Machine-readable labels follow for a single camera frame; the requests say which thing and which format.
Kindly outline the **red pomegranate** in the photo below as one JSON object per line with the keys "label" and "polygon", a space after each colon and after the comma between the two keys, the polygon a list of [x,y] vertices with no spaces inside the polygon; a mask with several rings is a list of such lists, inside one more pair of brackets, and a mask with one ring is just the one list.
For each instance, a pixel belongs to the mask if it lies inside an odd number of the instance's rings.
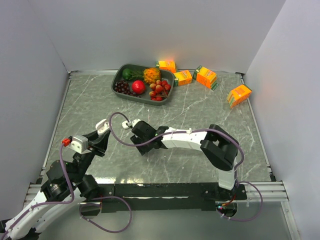
{"label": "red pomegranate", "polygon": [[131,85],[132,91],[137,95],[141,95],[146,91],[146,86],[143,81],[136,80]]}

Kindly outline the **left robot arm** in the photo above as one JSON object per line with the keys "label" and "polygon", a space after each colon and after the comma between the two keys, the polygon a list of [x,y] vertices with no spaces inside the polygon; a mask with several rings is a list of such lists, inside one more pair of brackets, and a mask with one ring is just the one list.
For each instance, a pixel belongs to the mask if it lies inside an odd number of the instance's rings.
{"label": "left robot arm", "polygon": [[15,217],[3,220],[0,231],[3,240],[35,239],[40,229],[36,224],[48,223],[44,215],[50,210],[55,217],[65,208],[99,195],[99,185],[87,169],[95,156],[103,157],[108,147],[110,130],[96,130],[89,134],[65,138],[60,148],[70,147],[75,151],[71,162],[62,158],[51,164],[47,181],[41,186],[34,199]]}

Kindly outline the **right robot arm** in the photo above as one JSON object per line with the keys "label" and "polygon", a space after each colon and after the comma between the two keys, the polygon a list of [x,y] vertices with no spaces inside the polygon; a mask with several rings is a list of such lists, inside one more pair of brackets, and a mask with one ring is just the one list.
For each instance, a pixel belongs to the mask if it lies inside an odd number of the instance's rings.
{"label": "right robot arm", "polygon": [[236,157],[239,142],[216,124],[209,128],[183,130],[168,126],[153,128],[147,122],[135,119],[130,138],[141,155],[153,149],[190,149],[202,152],[218,170],[218,193],[230,199],[236,193]]}

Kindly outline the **white oval charging case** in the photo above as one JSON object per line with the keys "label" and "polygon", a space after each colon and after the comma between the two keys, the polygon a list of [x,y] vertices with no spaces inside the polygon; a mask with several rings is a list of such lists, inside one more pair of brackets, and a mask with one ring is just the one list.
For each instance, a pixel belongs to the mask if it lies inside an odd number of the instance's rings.
{"label": "white oval charging case", "polygon": [[109,133],[110,132],[109,121],[106,118],[102,119],[95,125],[95,130],[98,136],[102,136],[105,133]]}

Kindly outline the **orange sponge box near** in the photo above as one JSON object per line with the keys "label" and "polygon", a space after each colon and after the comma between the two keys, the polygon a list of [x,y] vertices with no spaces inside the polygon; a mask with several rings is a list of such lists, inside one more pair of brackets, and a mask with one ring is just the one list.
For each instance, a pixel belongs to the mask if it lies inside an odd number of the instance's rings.
{"label": "orange sponge box near", "polygon": [[195,69],[192,78],[211,90],[214,90],[218,85],[217,74],[202,65]]}

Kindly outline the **white square charging case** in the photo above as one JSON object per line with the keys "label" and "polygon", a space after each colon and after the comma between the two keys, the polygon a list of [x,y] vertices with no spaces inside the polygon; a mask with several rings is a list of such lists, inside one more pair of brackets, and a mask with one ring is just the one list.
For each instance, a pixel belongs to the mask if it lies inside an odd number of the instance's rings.
{"label": "white square charging case", "polygon": [[129,128],[127,120],[123,121],[121,125],[122,125],[122,128],[125,129],[125,130],[127,130]]}

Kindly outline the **dark grey fruit tray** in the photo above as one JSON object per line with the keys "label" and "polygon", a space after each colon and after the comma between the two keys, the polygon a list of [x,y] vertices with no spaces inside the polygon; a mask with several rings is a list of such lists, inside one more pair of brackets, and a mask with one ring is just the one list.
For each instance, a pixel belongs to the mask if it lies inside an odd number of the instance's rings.
{"label": "dark grey fruit tray", "polygon": [[163,106],[173,95],[174,83],[174,74],[167,70],[128,63],[115,74],[111,90],[123,99]]}

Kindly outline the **dark purple grapes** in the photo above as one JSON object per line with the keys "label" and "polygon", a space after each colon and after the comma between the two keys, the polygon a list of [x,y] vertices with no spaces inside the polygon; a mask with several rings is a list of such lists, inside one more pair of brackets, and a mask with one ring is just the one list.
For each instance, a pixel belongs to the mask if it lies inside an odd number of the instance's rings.
{"label": "dark purple grapes", "polygon": [[113,90],[119,94],[139,98],[139,95],[135,91],[133,91],[132,85],[133,85],[132,82],[128,82],[125,80],[119,80],[114,84]]}

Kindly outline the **orange box middle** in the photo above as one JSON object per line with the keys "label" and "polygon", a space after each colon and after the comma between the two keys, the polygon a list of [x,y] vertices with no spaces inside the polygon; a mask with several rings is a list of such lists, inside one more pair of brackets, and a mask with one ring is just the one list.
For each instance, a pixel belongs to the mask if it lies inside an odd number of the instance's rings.
{"label": "orange box middle", "polygon": [[176,72],[174,73],[174,86],[178,87],[190,84],[192,82],[192,79],[193,77],[189,70]]}

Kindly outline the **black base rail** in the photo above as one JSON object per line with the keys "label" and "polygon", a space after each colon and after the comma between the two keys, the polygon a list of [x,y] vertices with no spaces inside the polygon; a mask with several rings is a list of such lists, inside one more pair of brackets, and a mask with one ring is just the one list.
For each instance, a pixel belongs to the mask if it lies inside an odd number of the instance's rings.
{"label": "black base rail", "polygon": [[85,201],[98,197],[124,199],[133,211],[192,210],[215,211],[216,203],[247,199],[243,184],[226,190],[216,182],[196,183],[80,183],[80,195]]}

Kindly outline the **orange striped sponge box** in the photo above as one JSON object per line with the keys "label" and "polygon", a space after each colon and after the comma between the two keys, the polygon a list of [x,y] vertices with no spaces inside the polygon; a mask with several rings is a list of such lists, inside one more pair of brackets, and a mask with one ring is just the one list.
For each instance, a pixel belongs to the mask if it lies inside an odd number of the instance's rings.
{"label": "orange striped sponge box", "polygon": [[247,85],[241,84],[229,92],[226,100],[230,108],[233,108],[245,101],[251,95],[251,93],[252,90]]}

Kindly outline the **green pepper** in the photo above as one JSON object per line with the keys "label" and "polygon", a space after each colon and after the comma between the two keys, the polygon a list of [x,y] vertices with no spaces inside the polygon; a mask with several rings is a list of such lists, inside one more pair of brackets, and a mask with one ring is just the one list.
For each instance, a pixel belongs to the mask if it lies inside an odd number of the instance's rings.
{"label": "green pepper", "polygon": [[122,71],[122,78],[126,81],[130,81],[132,79],[132,70],[129,69],[129,68],[125,68],[123,71]]}

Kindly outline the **orange pineapple toy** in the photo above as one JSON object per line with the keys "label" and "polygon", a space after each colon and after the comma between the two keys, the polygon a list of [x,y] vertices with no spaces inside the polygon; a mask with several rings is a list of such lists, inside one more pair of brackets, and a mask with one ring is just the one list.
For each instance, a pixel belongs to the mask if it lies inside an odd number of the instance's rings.
{"label": "orange pineapple toy", "polygon": [[155,67],[146,68],[142,72],[142,76],[144,81],[149,85],[154,84],[158,80],[161,80],[161,72],[158,68]]}

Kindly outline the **orange box back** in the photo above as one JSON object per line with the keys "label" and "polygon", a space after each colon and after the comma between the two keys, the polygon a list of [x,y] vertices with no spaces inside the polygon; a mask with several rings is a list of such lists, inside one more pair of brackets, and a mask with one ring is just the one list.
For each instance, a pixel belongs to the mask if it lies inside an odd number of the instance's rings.
{"label": "orange box back", "polygon": [[167,61],[167,60],[161,60],[161,61],[156,61],[155,66],[161,70],[169,71],[171,73],[176,73],[177,72],[177,66],[175,61]]}

